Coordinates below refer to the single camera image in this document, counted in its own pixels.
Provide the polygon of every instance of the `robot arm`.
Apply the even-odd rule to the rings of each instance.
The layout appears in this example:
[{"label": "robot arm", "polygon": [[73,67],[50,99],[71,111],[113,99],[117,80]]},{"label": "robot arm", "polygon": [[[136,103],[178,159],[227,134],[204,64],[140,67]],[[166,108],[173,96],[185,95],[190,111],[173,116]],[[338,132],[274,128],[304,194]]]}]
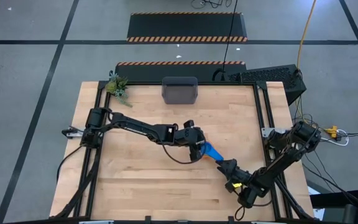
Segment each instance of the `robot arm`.
[{"label": "robot arm", "polygon": [[[104,118],[110,121],[103,125]],[[81,145],[96,148],[101,144],[100,135],[113,129],[121,128],[133,133],[146,136],[150,141],[165,146],[186,146],[190,149],[191,161],[201,157],[201,147],[205,142],[202,130],[194,127],[194,122],[185,122],[184,129],[177,124],[147,124],[124,116],[122,113],[112,112],[109,108],[91,109],[86,120]]]},{"label": "robot arm", "polygon": [[[246,188],[242,188],[239,193],[237,201],[245,208],[252,208],[256,198],[264,197],[274,187],[274,183],[278,182],[278,175],[291,164],[299,161],[304,154],[314,151],[320,139],[318,128],[303,121],[296,123],[291,130],[285,131],[283,134],[272,131],[264,140],[265,148],[278,150],[280,155],[267,167],[262,167],[250,174],[248,171],[241,170],[235,159],[216,161],[219,165],[218,170],[226,176],[225,188],[229,192],[233,192],[236,186],[245,186]],[[287,189],[283,188],[283,185],[280,189],[287,191],[284,193],[289,193]]]}]

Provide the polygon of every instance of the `potted plant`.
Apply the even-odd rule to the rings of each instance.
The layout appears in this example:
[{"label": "potted plant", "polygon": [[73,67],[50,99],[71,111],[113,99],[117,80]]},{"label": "potted plant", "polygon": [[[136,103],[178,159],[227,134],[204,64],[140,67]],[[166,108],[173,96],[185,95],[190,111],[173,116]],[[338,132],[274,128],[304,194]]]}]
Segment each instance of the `potted plant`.
[{"label": "potted plant", "polygon": [[116,97],[118,102],[128,107],[132,107],[130,103],[126,100],[128,99],[128,94],[125,90],[128,88],[127,85],[128,78],[120,77],[117,74],[114,74],[113,71],[109,73],[109,83],[106,85],[106,91]]}]

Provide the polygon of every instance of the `wooden tabletop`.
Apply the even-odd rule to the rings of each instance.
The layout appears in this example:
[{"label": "wooden tabletop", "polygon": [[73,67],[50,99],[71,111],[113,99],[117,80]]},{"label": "wooden tabletop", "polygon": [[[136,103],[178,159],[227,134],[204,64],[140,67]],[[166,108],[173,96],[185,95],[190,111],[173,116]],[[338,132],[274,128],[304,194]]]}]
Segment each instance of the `wooden tabletop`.
[{"label": "wooden tabletop", "polygon": [[[72,125],[82,128],[90,108],[94,106],[97,82],[83,82]],[[110,108],[149,124],[183,123],[193,119],[208,141],[225,159],[235,158],[243,170],[265,165],[259,123],[251,86],[199,86],[193,105],[166,105],[160,86],[130,86],[127,89],[133,108],[111,98]],[[263,93],[260,100],[265,114]],[[290,128],[291,116],[282,83],[268,83],[268,94],[277,128]],[[65,156],[79,146],[79,139],[68,140]],[[168,147],[181,161],[188,161],[188,149]],[[70,157],[62,166],[50,214],[58,213],[78,188],[85,150]],[[313,209],[308,195],[301,162],[285,171],[289,191],[311,216]],[[93,220],[227,220],[239,208],[237,196],[224,188],[225,177],[206,157],[191,165],[171,161],[161,146],[144,136],[113,129],[104,136],[101,163],[93,203]],[[81,214],[85,214],[85,193]],[[258,198],[267,203],[270,194]],[[280,211],[285,216],[281,194]],[[272,206],[246,210],[243,220],[274,220]]]}]

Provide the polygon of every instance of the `concrete floor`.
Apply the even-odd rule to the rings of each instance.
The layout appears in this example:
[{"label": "concrete floor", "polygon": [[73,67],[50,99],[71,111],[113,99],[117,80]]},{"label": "concrete floor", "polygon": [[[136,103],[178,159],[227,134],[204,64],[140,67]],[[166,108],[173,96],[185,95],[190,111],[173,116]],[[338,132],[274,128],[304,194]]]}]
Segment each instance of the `concrete floor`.
[{"label": "concrete floor", "polygon": [[[358,0],[345,2],[358,27]],[[244,13],[249,40],[300,40],[311,3],[239,0],[237,11]],[[72,4],[73,0],[0,0],[0,40],[59,40]],[[201,11],[232,11],[233,6],[206,6]],[[79,0],[67,40],[125,40],[130,13],[158,11],[196,9],[191,8],[190,0]],[[306,39],[357,40],[339,0],[317,2]],[[58,49],[53,44],[6,43],[0,42],[0,205]],[[249,69],[296,63],[297,45],[267,43],[231,45],[227,59],[243,60]],[[121,61],[177,60],[177,55],[182,56],[180,60],[223,60],[225,48],[65,45],[55,72],[49,73],[53,79],[4,222],[48,217],[56,169],[67,142],[60,131],[71,123],[81,82],[107,79],[108,71]],[[306,45],[300,68],[308,88],[303,95],[304,113],[312,114],[320,126],[337,125],[358,132],[358,42]],[[347,147],[321,143],[317,152],[342,188],[358,189],[358,138],[352,138]],[[322,170],[314,154],[309,158]],[[306,172],[306,177],[327,188],[313,174]]]}]

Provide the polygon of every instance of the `blue tool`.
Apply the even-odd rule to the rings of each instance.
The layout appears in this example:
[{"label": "blue tool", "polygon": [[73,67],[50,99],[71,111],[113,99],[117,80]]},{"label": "blue tool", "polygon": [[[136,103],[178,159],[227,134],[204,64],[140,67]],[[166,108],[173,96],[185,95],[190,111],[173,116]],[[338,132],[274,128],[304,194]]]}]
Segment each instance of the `blue tool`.
[{"label": "blue tool", "polygon": [[223,156],[220,155],[217,150],[212,146],[210,142],[205,142],[203,146],[201,147],[201,154],[203,154],[205,151],[205,155],[213,158],[215,161],[222,161]]}]

